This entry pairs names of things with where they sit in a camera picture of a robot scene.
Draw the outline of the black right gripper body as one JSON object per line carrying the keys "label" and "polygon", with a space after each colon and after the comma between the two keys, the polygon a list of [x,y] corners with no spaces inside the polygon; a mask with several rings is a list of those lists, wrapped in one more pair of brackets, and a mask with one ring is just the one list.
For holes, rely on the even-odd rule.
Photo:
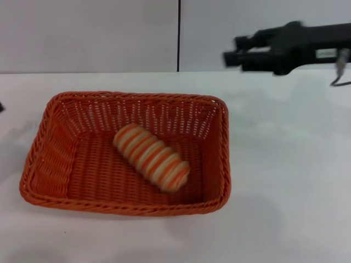
{"label": "black right gripper body", "polygon": [[270,44],[273,74],[283,76],[311,64],[335,63],[344,49],[350,49],[350,23],[304,26],[289,22]]}

